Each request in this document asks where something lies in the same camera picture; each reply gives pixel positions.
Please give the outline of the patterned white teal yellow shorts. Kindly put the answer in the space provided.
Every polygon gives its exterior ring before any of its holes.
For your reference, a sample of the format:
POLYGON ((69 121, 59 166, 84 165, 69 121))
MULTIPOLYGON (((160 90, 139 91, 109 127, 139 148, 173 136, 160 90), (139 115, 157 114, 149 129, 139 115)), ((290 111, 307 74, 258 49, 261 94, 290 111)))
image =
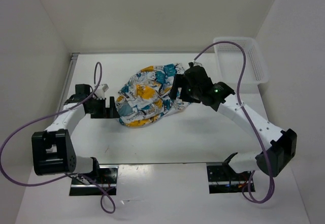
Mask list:
POLYGON ((119 123, 127 127, 144 127, 165 116, 183 111, 190 105, 180 99, 170 98, 170 91, 177 74, 185 69, 181 63, 148 66, 132 75, 118 91, 115 101, 120 116, 119 123))

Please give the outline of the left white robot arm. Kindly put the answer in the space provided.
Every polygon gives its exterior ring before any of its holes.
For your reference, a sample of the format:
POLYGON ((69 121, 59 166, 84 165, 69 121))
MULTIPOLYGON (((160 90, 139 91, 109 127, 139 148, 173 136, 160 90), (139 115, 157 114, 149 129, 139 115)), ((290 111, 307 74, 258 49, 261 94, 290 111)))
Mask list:
POLYGON ((114 97, 106 106, 107 84, 100 84, 91 91, 88 84, 77 84, 75 93, 64 103, 64 112, 44 131, 32 135, 32 157, 36 175, 83 174, 90 183, 101 178, 101 170, 95 157, 77 156, 71 135, 79 122, 90 115, 92 119, 119 118, 114 97))

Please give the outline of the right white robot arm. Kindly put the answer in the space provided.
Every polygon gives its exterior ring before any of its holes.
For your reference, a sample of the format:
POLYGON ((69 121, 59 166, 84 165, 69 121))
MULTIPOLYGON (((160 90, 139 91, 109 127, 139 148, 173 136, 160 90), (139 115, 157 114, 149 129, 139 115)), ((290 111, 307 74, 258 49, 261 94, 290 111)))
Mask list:
POLYGON ((262 171, 277 177, 296 154, 296 132, 285 131, 263 118, 225 83, 213 83, 202 66, 192 66, 184 74, 176 74, 170 98, 211 107, 259 142, 261 152, 235 152, 222 162, 222 172, 228 180, 246 171, 262 171))

